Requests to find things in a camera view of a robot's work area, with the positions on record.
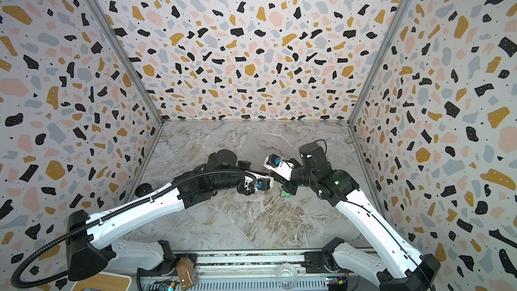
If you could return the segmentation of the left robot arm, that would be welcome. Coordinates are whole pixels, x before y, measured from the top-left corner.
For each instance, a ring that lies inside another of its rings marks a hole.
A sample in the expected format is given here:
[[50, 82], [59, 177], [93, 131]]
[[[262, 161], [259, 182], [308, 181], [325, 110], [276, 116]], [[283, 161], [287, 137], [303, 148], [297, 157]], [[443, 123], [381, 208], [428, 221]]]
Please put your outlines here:
[[234, 152], [220, 150], [192, 171], [175, 177], [160, 189], [140, 185], [139, 198], [122, 206], [89, 215], [83, 210], [71, 214], [67, 230], [85, 228], [66, 240], [67, 277], [71, 281], [90, 278], [122, 256], [114, 242], [131, 231], [165, 215], [186, 210], [211, 199], [218, 191], [236, 190], [241, 195], [268, 191], [274, 179], [266, 172], [252, 171], [248, 161]]

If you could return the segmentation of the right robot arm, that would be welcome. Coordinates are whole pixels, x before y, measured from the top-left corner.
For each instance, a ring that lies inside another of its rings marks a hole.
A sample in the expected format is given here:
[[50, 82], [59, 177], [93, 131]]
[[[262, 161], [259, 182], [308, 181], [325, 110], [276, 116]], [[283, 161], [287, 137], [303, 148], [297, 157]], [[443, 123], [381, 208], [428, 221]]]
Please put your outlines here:
[[432, 254], [422, 254], [377, 211], [349, 173], [335, 170], [317, 142], [299, 148], [300, 162], [271, 155], [265, 168], [276, 174], [282, 189], [295, 195], [307, 187], [329, 202], [366, 238], [375, 255], [334, 239], [326, 253], [340, 269], [348, 269], [380, 290], [430, 290], [441, 267]]

